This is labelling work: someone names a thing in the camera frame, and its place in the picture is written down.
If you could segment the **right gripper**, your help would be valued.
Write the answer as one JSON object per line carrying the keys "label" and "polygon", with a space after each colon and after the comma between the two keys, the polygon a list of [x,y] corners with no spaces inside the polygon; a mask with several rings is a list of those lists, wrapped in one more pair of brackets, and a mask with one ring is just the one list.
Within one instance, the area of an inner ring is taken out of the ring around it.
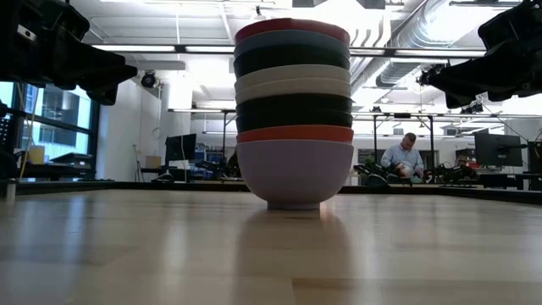
{"label": "right gripper", "polygon": [[448,109],[486,93],[492,102],[542,93],[542,0],[522,0],[478,28],[486,54],[427,70],[427,84],[445,94]]}

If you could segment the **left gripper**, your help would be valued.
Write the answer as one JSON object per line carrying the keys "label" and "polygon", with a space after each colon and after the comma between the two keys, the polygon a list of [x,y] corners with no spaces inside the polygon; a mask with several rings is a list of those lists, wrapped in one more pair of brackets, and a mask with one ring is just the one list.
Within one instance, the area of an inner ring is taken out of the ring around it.
{"label": "left gripper", "polygon": [[[0,0],[0,81],[50,82],[54,53],[55,86],[78,86],[92,101],[113,106],[118,88],[112,87],[138,69],[121,55],[80,42],[89,29],[68,0]],[[77,42],[55,47],[63,34]]]}

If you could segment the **white bowl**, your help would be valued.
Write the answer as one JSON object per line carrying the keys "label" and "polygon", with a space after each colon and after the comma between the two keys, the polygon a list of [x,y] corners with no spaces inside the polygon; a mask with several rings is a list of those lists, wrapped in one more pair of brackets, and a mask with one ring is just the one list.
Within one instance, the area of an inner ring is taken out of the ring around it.
{"label": "white bowl", "polygon": [[249,86],[235,95],[235,101],[239,105],[255,98],[297,93],[331,94],[350,97],[351,85],[347,81],[324,78],[277,80]]}
{"label": "white bowl", "polygon": [[351,73],[348,69],[324,64],[285,65],[261,69],[244,75],[236,80],[234,88],[236,92],[240,92],[250,86],[298,78],[324,78],[350,82]]}

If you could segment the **black bowl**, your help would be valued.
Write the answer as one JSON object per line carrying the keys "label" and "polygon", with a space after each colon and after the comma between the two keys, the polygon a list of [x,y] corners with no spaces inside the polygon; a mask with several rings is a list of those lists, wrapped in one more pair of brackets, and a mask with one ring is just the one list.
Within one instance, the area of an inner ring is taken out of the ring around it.
{"label": "black bowl", "polygon": [[286,65],[321,64],[350,68],[350,59],[342,53],[321,47],[276,45],[261,47],[235,57],[233,67],[237,78],[262,69]]}
{"label": "black bowl", "polygon": [[260,97],[238,104],[238,115],[262,111],[297,111],[307,109],[335,110],[350,113],[353,101],[349,97],[319,93],[296,93],[271,97]]}
{"label": "black bowl", "polygon": [[288,125],[336,125],[350,128],[352,115],[340,111],[311,110],[301,113],[290,112],[258,112],[242,114],[236,118],[239,133],[262,128]]}

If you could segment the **orange bowl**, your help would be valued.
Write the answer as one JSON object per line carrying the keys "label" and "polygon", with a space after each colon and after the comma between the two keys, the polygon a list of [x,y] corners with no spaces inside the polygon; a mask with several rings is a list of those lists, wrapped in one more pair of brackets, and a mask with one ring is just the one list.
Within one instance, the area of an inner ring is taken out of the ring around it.
{"label": "orange bowl", "polygon": [[354,130],[336,125],[285,125],[241,132],[238,143],[266,140],[321,140],[351,143]]}

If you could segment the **magenta bowl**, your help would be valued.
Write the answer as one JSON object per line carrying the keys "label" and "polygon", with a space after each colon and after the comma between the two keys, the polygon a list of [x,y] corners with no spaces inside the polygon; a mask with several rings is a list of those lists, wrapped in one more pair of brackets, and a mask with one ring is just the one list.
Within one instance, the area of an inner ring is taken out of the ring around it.
{"label": "magenta bowl", "polygon": [[351,43],[349,33],[338,25],[309,19],[280,18],[261,20],[241,28],[235,34],[235,45],[241,43],[246,38],[260,33],[287,30],[317,32],[332,36],[333,38],[344,42],[346,45]]}

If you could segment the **black round ceiling fixture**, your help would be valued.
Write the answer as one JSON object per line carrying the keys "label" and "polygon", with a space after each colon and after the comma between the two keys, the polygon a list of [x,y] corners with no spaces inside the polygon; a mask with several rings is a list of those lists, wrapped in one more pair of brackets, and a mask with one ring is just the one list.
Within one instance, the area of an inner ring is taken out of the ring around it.
{"label": "black round ceiling fixture", "polygon": [[156,88],[158,86],[158,83],[159,80],[156,76],[155,70],[147,70],[141,77],[141,85],[147,89]]}

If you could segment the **long ceiling light strip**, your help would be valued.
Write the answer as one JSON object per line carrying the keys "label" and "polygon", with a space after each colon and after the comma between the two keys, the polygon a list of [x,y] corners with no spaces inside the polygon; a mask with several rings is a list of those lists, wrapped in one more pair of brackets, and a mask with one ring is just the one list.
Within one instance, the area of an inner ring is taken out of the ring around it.
{"label": "long ceiling light strip", "polygon": [[[160,53],[160,54],[233,54],[234,46],[220,45],[123,45],[95,44],[95,48],[114,53]],[[460,48],[391,48],[353,47],[352,57],[371,58],[481,58],[485,50]]]}

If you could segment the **black computer monitor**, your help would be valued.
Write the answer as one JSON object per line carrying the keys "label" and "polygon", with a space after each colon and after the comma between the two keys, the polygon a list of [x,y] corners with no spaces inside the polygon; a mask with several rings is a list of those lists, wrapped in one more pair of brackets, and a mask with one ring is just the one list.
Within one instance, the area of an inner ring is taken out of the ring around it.
{"label": "black computer monitor", "polygon": [[475,133],[475,158],[483,166],[523,166],[523,144],[519,136]]}
{"label": "black computer monitor", "polygon": [[193,160],[196,154],[196,134],[170,136],[165,142],[165,162]]}

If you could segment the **person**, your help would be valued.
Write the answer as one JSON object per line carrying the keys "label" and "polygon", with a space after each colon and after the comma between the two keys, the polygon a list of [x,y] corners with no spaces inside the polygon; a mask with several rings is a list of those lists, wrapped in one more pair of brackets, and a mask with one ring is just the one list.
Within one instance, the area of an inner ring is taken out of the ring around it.
{"label": "person", "polygon": [[415,170],[415,174],[411,179],[402,180],[423,180],[424,163],[420,152],[414,147],[417,136],[411,132],[406,133],[401,142],[384,151],[380,159],[380,165],[389,170],[391,174],[397,175],[396,165],[401,162],[408,162]]}

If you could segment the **black metal gantry frame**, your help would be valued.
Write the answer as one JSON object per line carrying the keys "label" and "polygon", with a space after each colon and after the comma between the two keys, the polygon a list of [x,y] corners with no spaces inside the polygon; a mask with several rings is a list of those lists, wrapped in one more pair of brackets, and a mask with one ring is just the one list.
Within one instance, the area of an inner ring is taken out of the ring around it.
{"label": "black metal gantry frame", "polygon": [[352,113],[353,121],[371,121],[373,123],[373,155],[374,158],[377,158],[378,152],[378,121],[385,122],[390,119],[395,119],[399,121],[408,121],[416,119],[419,121],[426,129],[429,130],[429,142],[430,142],[430,160],[432,165],[435,165],[435,150],[434,150],[434,114],[423,114],[423,113],[389,113],[389,112],[354,112]]}

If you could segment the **silver ventilation duct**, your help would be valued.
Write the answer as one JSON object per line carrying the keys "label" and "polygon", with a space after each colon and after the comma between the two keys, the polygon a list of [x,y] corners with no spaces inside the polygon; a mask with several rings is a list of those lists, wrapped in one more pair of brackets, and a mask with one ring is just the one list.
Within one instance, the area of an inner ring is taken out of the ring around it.
{"label": "silver ventilation duct", "polygon": [[[444,48],[452,44],[450,34],[445,33],[445,22],[451,0],[427,0],[413,15],[403,29],[391,40],[394,48]],[[393,87],[413,72],[419,64],[384,61],[384,69],[376,77],[378,87]]]}

